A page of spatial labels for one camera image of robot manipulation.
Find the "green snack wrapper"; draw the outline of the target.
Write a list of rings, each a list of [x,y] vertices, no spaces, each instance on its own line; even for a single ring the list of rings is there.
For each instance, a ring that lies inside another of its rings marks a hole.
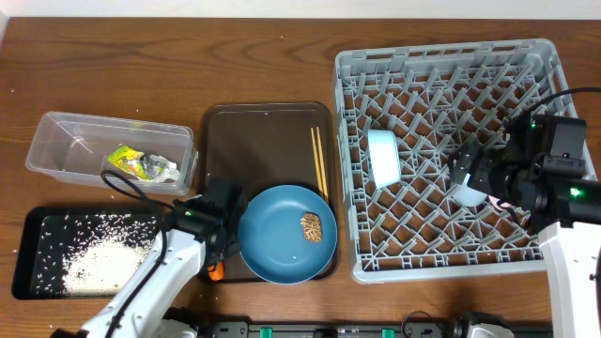
[[[146,154],[127,145],[122,145],[112,152],[107,161],[126,174],[143,181],[163,183],[168,180],[178,181],[180,177],[175,162],[160,155]]]

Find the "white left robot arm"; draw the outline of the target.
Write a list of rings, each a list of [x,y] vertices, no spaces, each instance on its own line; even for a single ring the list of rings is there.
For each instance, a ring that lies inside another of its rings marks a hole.
[[[183,286],[218,268],[240,251],[239,220],[247,207],[242,188],[214,177],[203,193],[171,205],[134,188],[158,217],[153,247],[130,279],[96,316],[77,331],[57,329],[56,337],[195,337],[194,324],[163,316]]]

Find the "pink cup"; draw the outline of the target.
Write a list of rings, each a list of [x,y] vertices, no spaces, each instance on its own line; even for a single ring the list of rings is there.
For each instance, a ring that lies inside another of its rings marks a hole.
[[[492,195],[489,195],[487,197],[487,200],[497,210],[512,209],[514,207],[513,205],[511,205],[507,202],[503,202],[501,199],[496,198]]]

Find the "orange carrot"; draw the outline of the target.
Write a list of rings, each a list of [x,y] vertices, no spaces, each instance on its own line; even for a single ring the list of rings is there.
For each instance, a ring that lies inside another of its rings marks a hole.
[[[212,282],[219,282],[224,278],[224,262],[219,261],[207,268],[208,277]]]

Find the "light blue rice bowl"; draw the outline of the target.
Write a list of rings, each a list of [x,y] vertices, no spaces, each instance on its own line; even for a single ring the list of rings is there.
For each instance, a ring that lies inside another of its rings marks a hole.
[[[396,138],[392,131],[369,130],[368,153],[377,189],[397,183],[401,177]]]

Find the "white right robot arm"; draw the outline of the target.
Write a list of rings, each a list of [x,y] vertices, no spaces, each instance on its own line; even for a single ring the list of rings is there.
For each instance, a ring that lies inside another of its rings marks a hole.
[[[556,337],[600,334],[600,184],[585,177],[586,123],[536,115],[508,128],[503,148],[469,142],[447,165],[452,182],[530,214],[547,269]]]

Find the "light blue cup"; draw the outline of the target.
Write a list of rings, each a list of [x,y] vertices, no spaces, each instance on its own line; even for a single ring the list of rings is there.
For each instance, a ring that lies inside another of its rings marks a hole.
[[[464,207],[476,207],[482,204],[487,195],[483,192],[476,191],[467,185],[460,185],[453,195],[454,200]]]

